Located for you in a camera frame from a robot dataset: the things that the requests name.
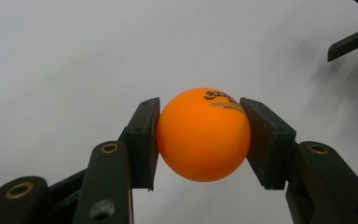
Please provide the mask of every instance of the ping pong ball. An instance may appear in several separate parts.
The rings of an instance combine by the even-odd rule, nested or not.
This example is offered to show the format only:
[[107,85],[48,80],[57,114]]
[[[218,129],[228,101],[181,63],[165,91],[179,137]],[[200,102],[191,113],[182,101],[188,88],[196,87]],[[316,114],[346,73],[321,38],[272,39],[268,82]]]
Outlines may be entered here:
[[165,162],[184,178],[209,182],[233,173],[251,141],[249,120],[229,95],[197,88],[175,96],[158,119],[157,144]]

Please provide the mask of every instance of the printed logo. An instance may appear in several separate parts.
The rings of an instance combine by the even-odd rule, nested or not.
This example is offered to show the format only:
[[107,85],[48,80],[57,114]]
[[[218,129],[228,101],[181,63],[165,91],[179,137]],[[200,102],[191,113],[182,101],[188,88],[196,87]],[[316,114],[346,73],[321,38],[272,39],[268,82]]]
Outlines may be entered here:
[[213,107],[222,106],[225,109],[235,109],[244,113],[242,107],[231,96],[222,91],[207,91],[204,95],[204,99],[209,101],[214,100],[216,97],[226,98],[228,102],[213,102],[211,103]]

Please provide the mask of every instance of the white surface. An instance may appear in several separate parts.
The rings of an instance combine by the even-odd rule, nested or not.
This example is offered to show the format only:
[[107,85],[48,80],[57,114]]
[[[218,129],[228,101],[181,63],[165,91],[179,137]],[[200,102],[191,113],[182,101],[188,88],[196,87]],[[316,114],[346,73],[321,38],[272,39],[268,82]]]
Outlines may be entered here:
[[[335,148],[358,174],[358,50],[326,62],[358,30],[354,1],[4,1],[0,3],[0,186],[51,185],[116,140],[136,106],[214,87],[268,105],[297,142]],[[134,191],[135,223],[290,223],[284,191],[249,163],[221,181],[184,180],[158,161]]]

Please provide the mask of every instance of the white background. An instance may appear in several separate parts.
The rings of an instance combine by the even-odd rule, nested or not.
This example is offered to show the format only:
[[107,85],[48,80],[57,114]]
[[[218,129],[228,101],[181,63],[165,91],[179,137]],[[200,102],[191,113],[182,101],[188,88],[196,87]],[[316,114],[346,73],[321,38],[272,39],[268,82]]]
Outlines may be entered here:
[[[194,87],[263,102],[358,174],[358,50],[326,61],[357,31],[351,0],[3,1],[0,187],[86,168],[138,104]],[[133,202],[139,224],[292,222],[284,191],[260,187],[247,161],[196,183],[160,159],[155,191]]]

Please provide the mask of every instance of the orange ball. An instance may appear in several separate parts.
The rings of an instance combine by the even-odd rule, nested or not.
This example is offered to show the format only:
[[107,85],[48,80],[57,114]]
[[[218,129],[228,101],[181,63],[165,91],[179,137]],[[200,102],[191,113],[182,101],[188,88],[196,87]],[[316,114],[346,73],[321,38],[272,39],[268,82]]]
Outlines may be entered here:
[[162,158],[184,178],[207,182],[233,173],[251,142],[249,120],[229,95],[210,88],[184,91],[162,111],[157,143]]

